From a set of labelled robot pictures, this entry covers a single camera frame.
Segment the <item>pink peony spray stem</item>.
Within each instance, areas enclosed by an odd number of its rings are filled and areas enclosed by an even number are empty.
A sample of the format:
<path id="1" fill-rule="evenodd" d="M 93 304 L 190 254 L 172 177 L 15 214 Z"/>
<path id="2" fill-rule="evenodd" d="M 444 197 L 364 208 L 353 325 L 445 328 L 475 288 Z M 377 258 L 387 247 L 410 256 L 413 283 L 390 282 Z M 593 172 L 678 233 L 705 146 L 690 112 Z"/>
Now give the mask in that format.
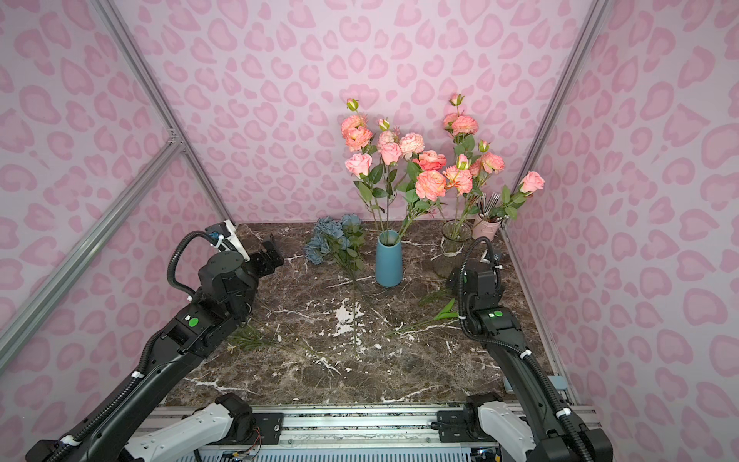
<path id="1" fill-rule="evenodd" d="M 483 188 L 488 180 L 505 169 L 500 155 L 494 154 L 485 141 L 477 141 L 479 124 L 462 108 L 465 96 L 454 94 L 448 103 L 453 111 L 443 119 L 443 128 L 450 134 L 454 163 L 445 171 L 446 186 L 456 193 L 456 214 L 450 227 L 450 236 L 461 238 L 468 221 L 481 212 L 478 202 L 484 198 Z"/>

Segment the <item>large pink rose stem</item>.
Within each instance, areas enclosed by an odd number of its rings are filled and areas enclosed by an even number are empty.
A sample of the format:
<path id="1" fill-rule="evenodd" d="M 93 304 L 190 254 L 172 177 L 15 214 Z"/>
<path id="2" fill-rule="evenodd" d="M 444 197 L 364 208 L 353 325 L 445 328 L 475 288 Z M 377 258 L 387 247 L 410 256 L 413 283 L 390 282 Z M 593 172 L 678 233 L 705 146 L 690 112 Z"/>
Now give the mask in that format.
<path id="1" fill-rule="evenodd" d="M 422 171 L 440 171 L 446 165 L 446 156 L 434 150 L 427 150 L 414 159 Z"/>

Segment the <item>pink artificial rose stem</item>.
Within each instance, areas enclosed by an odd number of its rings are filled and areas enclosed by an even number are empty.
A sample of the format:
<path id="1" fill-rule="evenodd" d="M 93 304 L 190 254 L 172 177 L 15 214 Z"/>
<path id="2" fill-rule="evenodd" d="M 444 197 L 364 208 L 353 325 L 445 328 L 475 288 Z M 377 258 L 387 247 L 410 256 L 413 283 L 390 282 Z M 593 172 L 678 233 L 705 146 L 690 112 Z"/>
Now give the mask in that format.
<path id="1" fill-rule="evenodd" d="M 519 185 L 510 190 L 507 186 L 502 189 L 500 202 L 491 210 L 493 219 L 517 219 L 519 210 L 536 192 L 545 188 L 546 180 L 536 171 L 529 171 Z"/>

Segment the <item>pale pink rose spray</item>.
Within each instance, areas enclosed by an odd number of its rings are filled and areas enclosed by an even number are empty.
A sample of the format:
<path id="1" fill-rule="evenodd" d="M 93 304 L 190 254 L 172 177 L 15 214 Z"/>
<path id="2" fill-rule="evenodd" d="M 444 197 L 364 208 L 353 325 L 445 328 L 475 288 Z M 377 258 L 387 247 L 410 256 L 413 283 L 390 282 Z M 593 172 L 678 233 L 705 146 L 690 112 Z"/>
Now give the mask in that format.
<path id="1" fill-rule="evenodd" d="M 400 139 L 400 150 L 406 160 L 410 160 L 415 154 L 425 150 L 425 140 L 418 133 L 408 133 Z"/>

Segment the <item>pink rosebud stem pair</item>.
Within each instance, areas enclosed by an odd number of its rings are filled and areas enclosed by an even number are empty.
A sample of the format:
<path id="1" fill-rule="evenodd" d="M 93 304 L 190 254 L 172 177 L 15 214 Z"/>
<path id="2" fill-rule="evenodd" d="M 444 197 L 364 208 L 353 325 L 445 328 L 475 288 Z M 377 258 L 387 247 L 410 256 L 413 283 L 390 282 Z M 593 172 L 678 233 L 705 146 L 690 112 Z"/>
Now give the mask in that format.
<path id="1" fill-rule="evenodd" d="M 394 180 L 396 179 L 396 166 L 402 157 L 400 148 L 400 135 L 398 131 L 391 126 L 388 119 L 383 117 L 377 121 L 379 135 L 377 147 L 380 153 L 381 164 L 383 165 L 385 205 L 381 207 L 384 214 L 381 230 L 387 231 L 390 224 L 390 210 L 395 200 Z"/>

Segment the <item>cream pink rose bunch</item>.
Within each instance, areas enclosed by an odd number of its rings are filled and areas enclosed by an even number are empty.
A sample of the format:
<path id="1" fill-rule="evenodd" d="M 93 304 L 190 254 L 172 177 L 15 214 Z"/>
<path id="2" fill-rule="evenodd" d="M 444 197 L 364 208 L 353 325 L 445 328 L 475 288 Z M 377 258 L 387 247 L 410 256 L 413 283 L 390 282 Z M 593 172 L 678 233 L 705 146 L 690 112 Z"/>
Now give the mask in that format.
<path id="1" fill-rule="evenodd" d="M 438 169 L 424 171 L 416 163 L 409 164 L 407 174 L 396 184 L 396 191 L 406 202 L 405 216 L 398 236 L 403 238 L 412 224 L 434 211 L 439 212 L 442 220 L 446 221 L 443 215 L 445 199 L 451 196 L 452 199 L 458 200 L 458 210 L 448 229 L 448 238 L 462 238 L 463 223 L 471 208 L 473 188 L 475 188 L 475 176 L 469 169 L 458 169 L 456 166 L 451 166 L 443 171 L 438 171 Z"/>

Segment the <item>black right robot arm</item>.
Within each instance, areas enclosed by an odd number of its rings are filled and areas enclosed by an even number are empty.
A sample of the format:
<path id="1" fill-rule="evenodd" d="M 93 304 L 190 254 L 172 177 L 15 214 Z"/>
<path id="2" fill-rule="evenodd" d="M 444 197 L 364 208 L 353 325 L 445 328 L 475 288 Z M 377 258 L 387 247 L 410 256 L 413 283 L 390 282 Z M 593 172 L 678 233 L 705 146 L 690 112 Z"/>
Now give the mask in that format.
<path id="1" fill-rule="evenodd" d="M 515 314 L 500 305 L 502 279 L 490 239 L 470 244 L 456 277 L 457 319 L 507 378 L 523 417 L 500 400 L 471 400 L 473 431 L 491 437 L 513 461 L 612 461 L 603 429 L 591 429 L 557 391 L 529 348 Z"/>

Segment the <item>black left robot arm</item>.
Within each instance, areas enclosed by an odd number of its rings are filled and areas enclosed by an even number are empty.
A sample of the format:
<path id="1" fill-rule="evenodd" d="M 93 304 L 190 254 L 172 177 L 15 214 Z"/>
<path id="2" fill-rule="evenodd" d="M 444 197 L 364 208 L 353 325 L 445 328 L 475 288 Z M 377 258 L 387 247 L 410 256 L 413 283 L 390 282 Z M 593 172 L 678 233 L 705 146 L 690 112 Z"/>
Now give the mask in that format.
<path id="1" fill-rule="evenodd" d="M 187 246 L 200 238 L 216 250 L 193 289 L 176 278 Z M 40 440 L 28 461 L 175 461 L 211 443 L 242 443 L 257 432 L 251 407 L 233 393 L 146 436 L 137 430 L 169 392 L 207 359 L 252 313 L 261 278 L 284 264 L 273 238 L 241 252 L 222 224 L 187 234 L 167 265 L 167 282 L 189 302 L 144 344 L 139 363 L 100 405 L 57 440 Z"/>

